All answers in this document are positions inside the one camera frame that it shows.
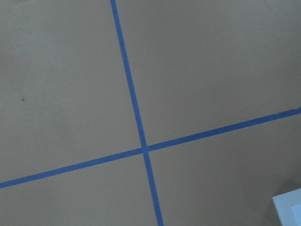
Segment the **light blue foam block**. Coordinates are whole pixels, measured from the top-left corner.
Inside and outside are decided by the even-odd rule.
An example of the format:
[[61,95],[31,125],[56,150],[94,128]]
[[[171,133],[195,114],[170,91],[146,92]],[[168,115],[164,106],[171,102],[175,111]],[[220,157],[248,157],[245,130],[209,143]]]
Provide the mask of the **light blue foam block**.
[[282,226],[301,225],[301,189],[272,197]]

